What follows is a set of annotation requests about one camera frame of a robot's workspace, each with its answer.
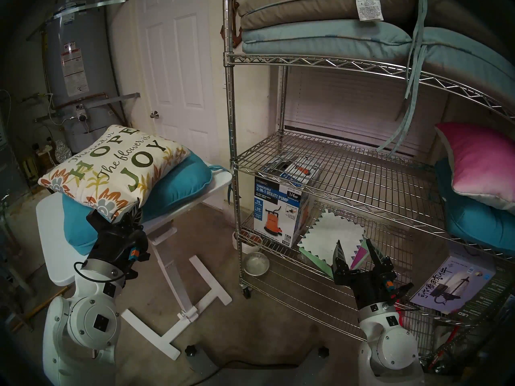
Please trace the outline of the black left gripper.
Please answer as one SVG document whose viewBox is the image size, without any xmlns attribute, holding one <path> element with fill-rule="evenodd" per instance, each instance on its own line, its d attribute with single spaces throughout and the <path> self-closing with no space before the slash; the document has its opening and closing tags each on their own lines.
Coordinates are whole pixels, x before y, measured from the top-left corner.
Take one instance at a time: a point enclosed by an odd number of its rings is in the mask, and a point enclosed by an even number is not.
<svg viewBox="0 0 515 386">
<path fill-rule="evenodd" d="M 115 222 L 108 221 L 98 210 L 87 215 L 88 223 L 97 231 L 97 239 L 85 261 L 87 271 L 109 278 L 138 277 L 133 264 L 150 258 L 140 204 L 137 198 L 133 207 Z"/>
</svg>

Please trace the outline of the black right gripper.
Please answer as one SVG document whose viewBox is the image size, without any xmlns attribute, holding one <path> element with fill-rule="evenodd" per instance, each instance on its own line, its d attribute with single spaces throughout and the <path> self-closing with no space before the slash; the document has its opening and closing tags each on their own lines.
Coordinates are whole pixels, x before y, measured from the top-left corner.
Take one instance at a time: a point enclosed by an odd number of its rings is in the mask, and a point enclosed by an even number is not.
<svg viewBox="0 0 515 386">
<path fill-rule="evenodd" d="M 373 269 L 349 270 L 340 240 L 337 241 L 333 252 L 333 281 L 336 285 L 352 290 L 358 309 L 383 303 L 392 307 L 408 294 L 414 284 L 396 284 L 397 274 L 390 257 L 375 247 L 369 238 L 366 239 L 366 245 L 374 264 Z"/>
</svg>

